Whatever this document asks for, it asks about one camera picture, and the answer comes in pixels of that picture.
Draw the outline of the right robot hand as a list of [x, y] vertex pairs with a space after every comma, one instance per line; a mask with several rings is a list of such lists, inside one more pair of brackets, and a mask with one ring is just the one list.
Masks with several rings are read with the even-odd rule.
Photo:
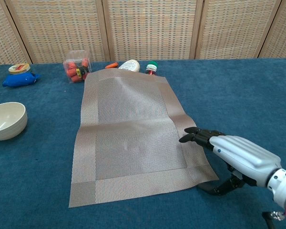
[[196, 142], [220, 157], [231, 172], [231, 177], [218, 186], [208, 182], [198, 187], [210, 195], [225, 195], [244, 184], [252, 187], [266, 187], [270, 179], [282, 168], [281, 158], [261, 146], [239, 136], [226, 135], [216, 130], [189, 127], [179, 142]]

